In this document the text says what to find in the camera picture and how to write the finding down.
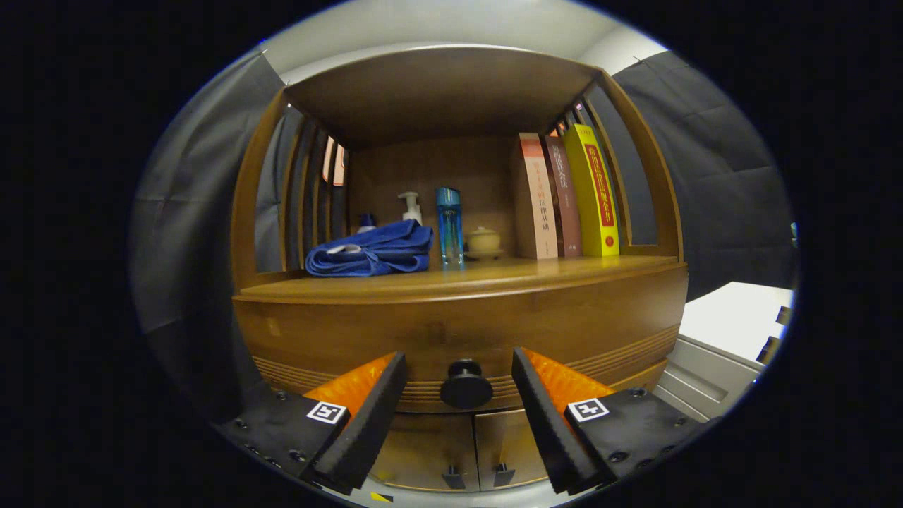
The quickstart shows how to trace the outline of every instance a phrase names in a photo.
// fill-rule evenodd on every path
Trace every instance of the blue bottle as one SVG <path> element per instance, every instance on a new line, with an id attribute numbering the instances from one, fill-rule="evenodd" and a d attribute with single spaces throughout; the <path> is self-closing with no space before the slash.
<path id="1" fill-rule="evenodd" d="M 461 193 L 451 187 L 436 189 L 436 214 L 439 216 L 439 249 L 443 265 L 463 265 Z"/>

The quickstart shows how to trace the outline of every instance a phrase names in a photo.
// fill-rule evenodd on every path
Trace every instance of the wooden cabinet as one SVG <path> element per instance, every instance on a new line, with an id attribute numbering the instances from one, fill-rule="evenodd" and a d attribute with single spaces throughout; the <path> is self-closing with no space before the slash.
<path id="1" fill-rule="evenodd" d="M 523 409 L 474 417 L 479 484 L 495 490 L 529 484 L 547 477 Z M 504 464 L 510 478 L 500 471 Z"/>
<path id="2" fill-rule="evenodd" d="M 460 476 L 456 489 L 443 475 Z M 470 415 L 396 414 L 370 475 L 396 487 L 448 492 L 479 490 Z"/>
<path id="3" fill-rule="evenodd" d="M 636 145 L 654 205 L 656 244 L 632 240 L 617 154 L 585 99 L 596 87 L 611 99 Z M 547 134 L 578 105 L 575 117 L 595 129 L 611 172 L 620 255 L 518 259 L 509 150 L 517 133 Z M 333 231 L 354 230 L 359 213 L 375 213 L 383 224 L 400 219 L 404 206 L 397 195 L 403 191 L 420 193 L 424 225 L 435 227 L 439 186 L 461 190 L 464 229 L 484 226 L 500 232 L 505 255 L 448 269 L 439 263 L 435 245 L 429 270 L 413 274 L 258 273 L 257 187 L 266 149 L 289 107 L 301 111 L 304 121 L 285 173 L 286 182 L 300 183 L 299 194 L 285 193 L 281 204 L 284 261 L 292 250 L 289 238 L 299 239 L 303 266 L 313 239 L 334 240 Z M 324 161 L 328 167 L 337 153 L 348 154 L 342 176 L 347 199 L 321 206 L 333 184 L 331 173 L 322 171 Z M 287 213 L 293 202 L 303 204 L 294 207 L 295 216 Z M 346 203 L 345 209 L 336 202 Z M 324 213 L 339 217 L 318 216 Z M 322 230 L 336 221 L 345 221 L 345 228 Z M 686 297 L 674 189 L 636 107 L 602 69 L 521 50 L 456 46 L 390 53 L 281 90 L 247 147 L 230 240 L 237 320 L 257 367 L 273 386 L 304 393 L 378 356 L 405 352 L 409 381 L 377 461 L 382 469 L 375 468 L 374 475 L 416 488 L 442 490 L 441 470 L 449 461 L 470 475 L 468 489 L 485 488 L 488 477 L 480 481 L 475 465 L 488 461 L 480 462 L 485 476 L 486 467 L 491 470 L 503 456 L 523 464 L 515 466 L 514 481 L 536 480 L 540 470 L 527 445 L 528 432 L 517 412 L 522 405 L 510 376 L 512 348 L 525 346 L 604 383 L 641 381 L 673 349 Z M 284 268 L 291 265 L 284 262 Z M 448 365 L 460 358 L 479 362 L 493 386 L 492 400 L 476 411 L 451 408 L 439 398 Z M 490 416 L 487 411 L 505 412 Z M 465 428 L 473 430 L 473 419 L 478 422 L 476 448 L 487 451 L 467 455 L 459 447 L 452 453 Z M 473 452 L 473 436 L 467 439 Z"/>

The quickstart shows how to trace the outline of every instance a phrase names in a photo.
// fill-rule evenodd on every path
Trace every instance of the black knob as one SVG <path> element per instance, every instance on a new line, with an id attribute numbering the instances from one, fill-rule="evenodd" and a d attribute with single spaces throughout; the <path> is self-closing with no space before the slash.
<path id="1" fill-rule="evenodd" d="M 458 360 L 449 366 L 449 378 L 442 384 L 442 402 L 458 409 L 473 409 L 492 399 L 492 385 L 481 374 L 479 363 Z"/>

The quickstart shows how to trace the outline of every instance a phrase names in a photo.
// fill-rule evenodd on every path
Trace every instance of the white pump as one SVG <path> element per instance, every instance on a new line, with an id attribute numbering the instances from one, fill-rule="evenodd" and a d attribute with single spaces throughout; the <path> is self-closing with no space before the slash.
<path id="1" fill-rule="evenodd" d="M 418 197 L 420 197 L 420 194 L 415 193 L 414 191 L 398 194 L 398 199 L 407 200 L 407 212 L 402 213 L 401 220 L 407 221 L 408 219 L 414 219 L 418 224 L 423 226 L 424 218 L 420 215 L 420 205 L 417 204 Z"/>

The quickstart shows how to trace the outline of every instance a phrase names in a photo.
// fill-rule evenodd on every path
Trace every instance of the folded towel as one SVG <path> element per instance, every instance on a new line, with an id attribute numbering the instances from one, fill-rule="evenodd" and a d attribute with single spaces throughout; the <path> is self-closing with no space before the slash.
<path id="1" fill-rule="evenodd" d="M 372 277 L 393 272 L 426 270 L 433 246 L 433 228 L 415 220 L 333 240 L 313 248 L 304 260 L 318 277 Z"/>

